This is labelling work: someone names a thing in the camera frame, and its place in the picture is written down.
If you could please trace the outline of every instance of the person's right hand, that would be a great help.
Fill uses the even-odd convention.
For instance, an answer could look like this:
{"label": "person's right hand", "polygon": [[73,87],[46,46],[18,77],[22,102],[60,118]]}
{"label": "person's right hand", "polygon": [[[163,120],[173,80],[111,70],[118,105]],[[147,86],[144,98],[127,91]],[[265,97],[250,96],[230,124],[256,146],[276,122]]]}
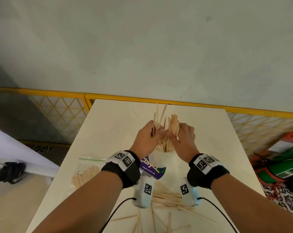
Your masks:
{"label": "person's right hand", "polygon": [[178,156],[185,162],[189,163],[191,159],[199,154],[194,143],[194,128],[186,123],[179,123],[179,140],[170,131],[166,131],[167,137],[172,142]]}

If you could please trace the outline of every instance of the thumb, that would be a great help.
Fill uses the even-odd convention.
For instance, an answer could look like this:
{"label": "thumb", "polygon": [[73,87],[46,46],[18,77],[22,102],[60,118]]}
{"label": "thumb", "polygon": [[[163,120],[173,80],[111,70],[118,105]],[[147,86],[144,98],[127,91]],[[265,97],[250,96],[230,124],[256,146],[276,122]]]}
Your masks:
{"label": "thumb", "polygon": [[171,131],[166,131],[166,135],[167,135],[168,139],[172,142],[174,147],[175,147],[175,145],[178,145],[179,141]]}
{"label": "thumb", "polygon": [[160,139],[164,137],[165,134],[166,134],[165,129],[160,129],[155,132],[155,135],[152,137],[152,139],[158,142]]}

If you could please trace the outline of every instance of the forearm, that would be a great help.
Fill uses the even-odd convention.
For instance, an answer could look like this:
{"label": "forearm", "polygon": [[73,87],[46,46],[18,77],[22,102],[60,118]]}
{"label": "forearm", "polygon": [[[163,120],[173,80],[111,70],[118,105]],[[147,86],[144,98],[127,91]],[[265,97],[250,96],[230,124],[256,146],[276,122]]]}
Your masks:
{"label": "forearm", "polygon": [[34,233],[99,232],[122,187],[123,183],[117,174],[106,171],[98,173],[55,208]]}
{"label": "forearm", "polygon": [[293,216],[233,176],[215,179],[211,190],[241,233],[293,232]]}

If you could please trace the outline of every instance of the beige floor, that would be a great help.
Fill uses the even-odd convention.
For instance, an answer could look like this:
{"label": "beige floor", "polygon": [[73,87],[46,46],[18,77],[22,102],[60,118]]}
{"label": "beige floor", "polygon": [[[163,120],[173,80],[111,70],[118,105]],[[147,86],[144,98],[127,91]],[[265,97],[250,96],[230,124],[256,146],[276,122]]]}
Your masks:
{"label": "beige floor", "polygon": [[0,233],[26,232],[49,187],[46,177],[37,175],[18,184],[0,196]]}

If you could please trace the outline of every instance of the hand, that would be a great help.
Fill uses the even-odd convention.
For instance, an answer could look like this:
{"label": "hand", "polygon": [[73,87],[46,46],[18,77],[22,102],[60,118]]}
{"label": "hand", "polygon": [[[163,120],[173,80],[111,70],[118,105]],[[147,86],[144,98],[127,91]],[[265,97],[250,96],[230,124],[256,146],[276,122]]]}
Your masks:
{"label": "hand", "polygon": [[194,128],[186,123],[179,123],[179,140],[170,131],[166,131],[167,137],[172,142],[177,155],[185,162],[189,163],[191,159],[199,154],[194,143]]}
{"label": "hand", "polygon": [[152,128],[153,120],[149,121],[142,129],[139,130],[132,147],[129,149],[134,152],[140,160],[151,154],[155,150],[159,140],[166,134],[164,127],[160,126],[160,129],[155,131],[155,134],[152,137]]}

